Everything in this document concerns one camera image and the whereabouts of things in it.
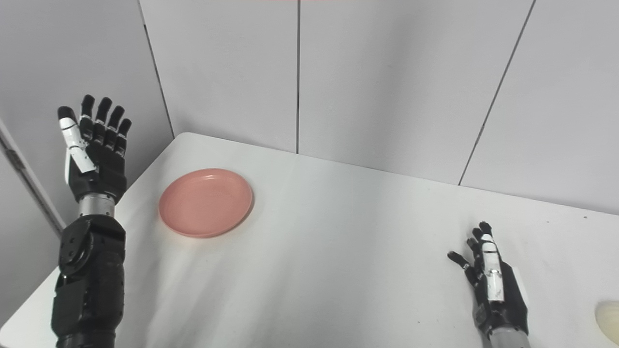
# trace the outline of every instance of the robotic arm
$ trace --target robotic arm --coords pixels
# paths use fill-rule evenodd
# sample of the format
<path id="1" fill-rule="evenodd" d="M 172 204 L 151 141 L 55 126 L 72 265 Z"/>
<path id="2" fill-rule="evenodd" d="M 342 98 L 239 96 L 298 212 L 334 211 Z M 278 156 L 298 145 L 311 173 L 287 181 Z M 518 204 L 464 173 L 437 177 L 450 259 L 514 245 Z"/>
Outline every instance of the robotic arm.
<path id="1" fill-rule="evenodd" d="M 58 108 L 67 144 L 65 181 L 79 203 L 79 217 L 61 238 L 51 327 L 57 348 L 113 348 L 123 317 L 125 231 L 114 207 L 127 190 L 124 175 L 126 135 L 131 127 L 117 106 L 104 98 L 96 118 L 95 99 L 86 95 L 76 119 L 69 107 Z"/>
<path id="2" fill-rule="evenodd" d="M 473 251 L 473 265 L 455 251 L 447 257 L 463 268 L 474 288 L 475 324 L 493 348 L 530 348 L 527 306 L 514 271 L 501 258 L 487 222 L 473 229 L 473 236 L 466 241 Z"/>

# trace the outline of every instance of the table surface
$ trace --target table surface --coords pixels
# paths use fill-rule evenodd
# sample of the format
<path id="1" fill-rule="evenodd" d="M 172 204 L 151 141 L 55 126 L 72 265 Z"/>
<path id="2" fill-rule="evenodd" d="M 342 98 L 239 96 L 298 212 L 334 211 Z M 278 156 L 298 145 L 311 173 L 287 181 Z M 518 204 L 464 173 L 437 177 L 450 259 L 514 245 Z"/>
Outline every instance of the table surface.
<path id="1" fill-rule="evenodd" d="M 173 233 L 159 196 L 210 167 L 244 176 L 253 210 L 219 237 Z M 615 347 L 594 310 L 619 299 L 619 216 L 184 133 L 116 217 L 128 231 L 118 347 L 487 346 L 472 290 L 446 257 L 467 252 L 481 220 L 519 268 L 532 347 Z M 57 275 L 0 330 L 0 344 L 54 347 Z"/>

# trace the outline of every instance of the black arm casing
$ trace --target black arm casing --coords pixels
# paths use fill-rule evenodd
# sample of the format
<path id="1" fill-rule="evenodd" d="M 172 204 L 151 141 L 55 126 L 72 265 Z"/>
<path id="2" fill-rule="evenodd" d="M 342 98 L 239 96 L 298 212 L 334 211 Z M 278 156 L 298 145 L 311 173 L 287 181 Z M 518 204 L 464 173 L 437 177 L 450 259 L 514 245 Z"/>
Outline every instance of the black arm casing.
<path id="1" fill-rule="evenodd" d="M 486 337 L 496 328 L 512 327 L 529 334 L 527 324 L 528 309 L 520 288 L 516 282 L 516 276 L 511 266 L 500 261 L 501 273 L 503 274 L 503 291 L 505 302 L 489 302 L 486 292 L 486 277 L 480 279 L 475 287 L 475 298 L 478 307 L 474 313 L 475 323 Z"/>
<path id="2" fill-rule="evenodd" d="M 112 348 L 123 317 L 125 231 L 87 215 L 63 230 L 51 319 L 58 348 Z"/>

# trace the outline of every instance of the pink plate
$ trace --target pink plate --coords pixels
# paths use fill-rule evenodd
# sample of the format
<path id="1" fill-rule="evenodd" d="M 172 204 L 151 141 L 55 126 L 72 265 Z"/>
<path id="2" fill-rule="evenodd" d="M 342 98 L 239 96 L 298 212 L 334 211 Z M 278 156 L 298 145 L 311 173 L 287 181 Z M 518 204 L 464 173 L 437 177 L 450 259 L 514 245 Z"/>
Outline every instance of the pink plate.
<path id="1" fill-rule="evenodd" d="M 176 179 L 159 199 L 159 215 L 178 234 L 208 238 L 238 225 L 252 202 L 245 179 L 226 169 L 201 169 Z"/>

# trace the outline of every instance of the white wall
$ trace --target white wall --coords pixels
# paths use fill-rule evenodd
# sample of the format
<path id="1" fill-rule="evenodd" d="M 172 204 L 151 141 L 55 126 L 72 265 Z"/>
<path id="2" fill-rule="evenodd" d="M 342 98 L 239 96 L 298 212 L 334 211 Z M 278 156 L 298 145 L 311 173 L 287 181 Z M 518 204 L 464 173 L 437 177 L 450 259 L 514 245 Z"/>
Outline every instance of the white wall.
<path id="1" fill-rule="evenodd" d="M 0 154 L 0 326 L 58 259 L 58 237 L 4 154 Z"/>
<path id="2" fill-rule="evenodd" d="M 619 214 L 617 14 L 537 1 L 463 185 Z"/>
<path id="3" fill-rule="evenodd" d="M 458 183 L 531 1 L 301 3 L 301 154 Z"/>
<path id="4" fill-rule="evenodd" d="M 172 140 L 137 1 L 0 1 L 0 118 L 65 222 L 77 204 L 64 184 L 56 109 L 84 94 L 125 107 L 133 182 Z"/>
<path id="5" fill-rule="evenodd" d="M 295 151 L 296 1 L 141 5 L 176 134 Z"/>

